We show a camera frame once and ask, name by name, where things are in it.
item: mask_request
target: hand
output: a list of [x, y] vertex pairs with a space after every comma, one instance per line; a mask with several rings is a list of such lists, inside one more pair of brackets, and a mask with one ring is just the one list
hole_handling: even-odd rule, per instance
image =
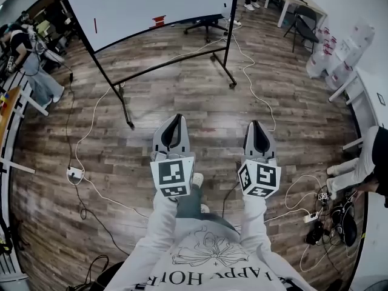
[[13, 64], [13, 65], [8, 69], [8, 73], [12, 74], [12, 73], [15, 72], [15, 70], [16, 70], [16, 65]]

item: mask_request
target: person's arm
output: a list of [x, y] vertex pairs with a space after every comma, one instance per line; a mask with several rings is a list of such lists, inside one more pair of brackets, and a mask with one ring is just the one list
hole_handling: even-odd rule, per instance
[[16, 51], [19, 53], [19, 57], [15, 61], [14, 69], [20, 69], [22, 67], [21, 62], [23, 61], [24, 57], [27, 55], [27, 49], [23, 43], [20, 43], [16, 48]]
[[255, 254], [278, 277], [291, 278], [303, 290], [314, 290], [303, 277], [281, 256], [271, 251], [271, 242], [264, 224], [266, 201], [254, 196], [243, 197], [244, 216], [241, 224], [240, 244], [251, 254]]
[[174, 242], [177, 202], [157, 192], [146, 236], [140, 239], [105, 291], [131, 290], [146, 283], [155, 264]]
[[254, 196], [243, 196], [244, 215], [241, 223], [240, 244], [249, 252], [256, 253], [260, 246], [263, 250], [271, 250], [271, 242], [264, 225], [264, 213], [267, 210], [266, 200]]

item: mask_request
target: wooden floor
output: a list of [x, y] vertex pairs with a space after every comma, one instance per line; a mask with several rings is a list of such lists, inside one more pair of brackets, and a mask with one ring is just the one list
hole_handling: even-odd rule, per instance
[[[235, 31], [241, 50], [255, 60], [246, 71], [252, 89], [273, 109], [278, 145], [278, 164], [282, 167], [281, 188], [268, 199], [266, 219], [287, 212], [284, 197], [291, 183], [303, 174], [315, 175], [323, 185], [325, 170], [341, 159], [341, 145], [356, 139], [350, 110], [341, 98], [329, 103], [323, 80], [309, 79], [305, 70], [308, 51], [296, 46], [292, 36], [283, 38], [285, 28], [276, 24], [280, 11], [274, 6], [246, 12], [239, 0], [237, 18], [243, 27]], [[205, 45], [204, 30], [183, 34], [185, 25], [166, 27], [137, 36], [98, 55], [109, 76], [118, 80], [133, 72], [164, 62], [178, 54]], [[212, 29], [211, 39], [220, 38]], [[208, 48], [221, 46], [223, 41]], [[73, 114], [68, 133], [74, 156], [76, 143], [88, 132], [93, 108], [109, 88], [81, 41], [74, 40], [66, 56], [74, 72]], [[189, 126], [192, 150], [196, 153], [196, 171], [205, 177], [204, 203], [221, 214], [222, 200], [236, 177], [235, 162], [243, 154], [243, 140], [248, 123], [257, 119], [273, 128], [270, 110], [256, 100], [243, 74], [250, 61], [243, 57], [235, 43], [231, 45], [228, 68], [238, 82], [228, 88], [229, 79], [209, 56], [183, 61], [128, 81], [125, 101], [131, 110], [134, 131], [125, 123], [119, 100], [112, 91], [99, 103], [95, 125], [90, 136], [78, 148], [78, 158], [102, 195], [136, 207], [149, 215], [152, 208], [153, 181], [150, 151], [153, 132], [170, 116], [182, 113]], [[62, 99], [49, 107], [43, 117], [29, 108], [16, 144], [15, 161], [36, 169], [36, 174], [13, 171], [12, 210], [23, 220], [22, 237], [30, 243], [19, 252], [21, 266], [30, 277], [32, 290], [65, 290], [68, 285], [83, 282], [90, 262], [105, 253], [111, 265], [125, 260], [108, 233], [88, 215], [82, 220], [75, 187], [68, 183], [66, 167], [69, 145], [65, 124], [72, 105], [69, 71], [60, 68], [53, 76], [65, 86]], [[76, 159], [72, 166], [79, 167]], [[317, 191], [318, 183], [303, 178], [289, 193], [287, 204], [293, 206], [307, 192]], [[147, 221], [133, 211], [98, 196], [92, 185], [79, 185], [81, 198], [112, 232], [116, 243], [130, 253], [145, 234]], [[313, 196], [300, 207], [313, 210]], [[239, 225], [243, 208], [241, 191], [233, 191], [226, 202], [226, 218]], [[304, 212], [291, 213], [267, 223], [272, 249], [299, 269], [306, 248], [304, 237], [312, 228], [303, 223]], [[363, 198], [356, 204], [356, 220], [361, 229]], [[324, 256], [323, 246], [308, 249], [302, 260], [303, 269], [312, 267]], [[354, 258], [346, 257], [344, 246], [329, 252], [332, 261], [347, 280]], [[93, 269], [93, 278], [103, 262]], [[339, 277], [327, 258], [303, 277], [318, 290]]]

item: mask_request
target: white sweatshirt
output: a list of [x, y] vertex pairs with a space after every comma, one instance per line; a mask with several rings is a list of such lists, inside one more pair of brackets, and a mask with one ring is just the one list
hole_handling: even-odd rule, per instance
[[158, 192], [147, 234], [140, 239], [105, 291], [286, 290], [280, 278], [313, 291], [298, 272], [270, 250], [266, 203], [244, 198], [241, 235], [226, 226], [176, 219], [177, 203]]

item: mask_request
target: office chair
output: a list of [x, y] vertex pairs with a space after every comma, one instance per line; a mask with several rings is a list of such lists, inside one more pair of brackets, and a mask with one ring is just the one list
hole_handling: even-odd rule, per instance
[[[318, 38], [315, 36], [315, 29], [316, 29], [316, 13], [311, 9], [306, 7], [305, 5], [298, 6], [294, 11], [295, 19], [293, 24], [290, 26], [290, 28], [287, 30], [287, 32], [284, 34], [284, 37], [287, 36], [288, 32], [291, 30], [292, 27], [294, 27], [293, 32], [293, 44], [292, 44], [292, 53], [295, 48], [295, 39], [296, 39], [296, 32], [298, 32], [302, 37], [303, 40], [309, 40], [312, 42], [313, 46], [311, 48], [311, 54], [314, 52], [314, 44], [319, 43]], [[314, 22], [314, 28], [311, 29], [309, 25], [303, 20], [302, 16], [306, 18], [310, 18]]]
[[209, 39], [209, 27], [218, 28], [221, 30], [224, 30], [227, 32], [228, 30], [225, 27], [221, 27], [218, 25], [218, 20], [224, 18], [222, 15], [215, 15], [215, 16], [206, 16], [203, 19], [200, 19], [199, 22], [195, 25], [190, 26], [189, 28], [186, 28], [183, 33], [186, 35], [189, 33], [189, 30], [198, 28], [198, 27], [205, 27], [206, 28], [206, 37], [205, 40], [207, 43], [210, 43]]

